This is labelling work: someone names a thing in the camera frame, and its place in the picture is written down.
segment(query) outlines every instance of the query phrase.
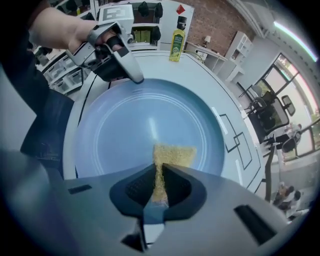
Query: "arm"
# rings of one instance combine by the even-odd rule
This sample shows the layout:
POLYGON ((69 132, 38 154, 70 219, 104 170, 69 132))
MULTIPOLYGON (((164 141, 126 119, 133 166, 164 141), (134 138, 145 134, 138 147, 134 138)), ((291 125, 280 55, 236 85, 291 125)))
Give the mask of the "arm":
MULTIPOLYGON (((38 4, 27 23, 32 42, 49 48, 69 49, 73 53, 87 40, 88 34, 96 24, 97 21, 66 15, 50 7, 46 0, 38 4)), ((114 35, 112 32, 105 33, 97 44, 106 42, 114 35)), ((119 48, 119 45, 115 45, 113 50, 119 48)))

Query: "white table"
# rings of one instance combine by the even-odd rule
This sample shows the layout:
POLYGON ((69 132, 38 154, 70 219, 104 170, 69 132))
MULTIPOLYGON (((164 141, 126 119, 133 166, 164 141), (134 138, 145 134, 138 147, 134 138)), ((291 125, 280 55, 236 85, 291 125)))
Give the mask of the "white table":
MULTIPOLYGON (((255 192, 265 172, 263 155, 258 140, 250 135, 250 124, 246 124, 248 120, 243 118, 240 103, 221 80, 190 54, 183 53, 179 62, 169 61, 169 51, 135 51, 133 55, 145 79, 165 79, 182 85, 196 93, 212 109, 220 123, 226 147, 221 176, 255 192)), ((122 82, 112 82, 111 87, 122 82)), ((76 178, 73 140, 80 116, 86 114, 92 102, 108 87, 108 82, 92 72, 78 92, 63 145, 65 179, 76 178)))
POLYGON ((186 45, 186 51, 190 51, 198 55, 207 54, 207 57, 204 61, 204 65, 207 66, 216 75, 219 73, 225 61, 227 60, 225 57, 223 57, 221 54, 217 52, 214 52, 208 48, 196 45, 188 41, 186 45))

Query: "round table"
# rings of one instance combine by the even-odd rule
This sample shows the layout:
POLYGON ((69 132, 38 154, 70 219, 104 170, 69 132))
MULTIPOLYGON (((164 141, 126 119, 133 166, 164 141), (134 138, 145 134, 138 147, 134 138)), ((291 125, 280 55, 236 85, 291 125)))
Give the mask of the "round table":
MULTIPOLYGON (((186 53, 181 55, 179 62, 169 61, 168 51, 135 51, 133 55, 145 79, 161 79, 184 86, 211 108, 222 129, 226 148, 221 176, 255 192, 265 172, 259 141, 240 103, 217 75, 186 53)), ((105 82, 93 72, 85 80, 66 128, 63 145, 64 179, 77 178, 74 137, 80 119, 99 95, 127 80, 105 82)))

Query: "brick wall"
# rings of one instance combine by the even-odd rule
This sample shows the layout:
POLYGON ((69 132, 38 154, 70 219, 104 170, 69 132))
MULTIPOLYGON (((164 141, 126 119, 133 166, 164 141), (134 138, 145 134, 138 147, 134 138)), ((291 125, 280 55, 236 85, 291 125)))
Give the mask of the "brick wall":
POLYGON ((211 36, 208 49, 223 56, 227 53, 237 31, 245 33, 251 41, 255 32, 241 14, 226 0, 176 0, 194 7, 187 40, 202 45, 206 36, 211 36))

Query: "sleeve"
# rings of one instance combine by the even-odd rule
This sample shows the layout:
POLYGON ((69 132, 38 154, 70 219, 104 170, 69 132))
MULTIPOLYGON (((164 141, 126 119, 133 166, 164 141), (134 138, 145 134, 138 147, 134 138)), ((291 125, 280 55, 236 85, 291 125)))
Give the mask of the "sleeve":
POLYGON ((3 2, 7 10, 14 10, 14 16, 18 18, 20 24, 27 24, 37 6, 43 1, 47 2, 47 0, 6 0, 3 2))

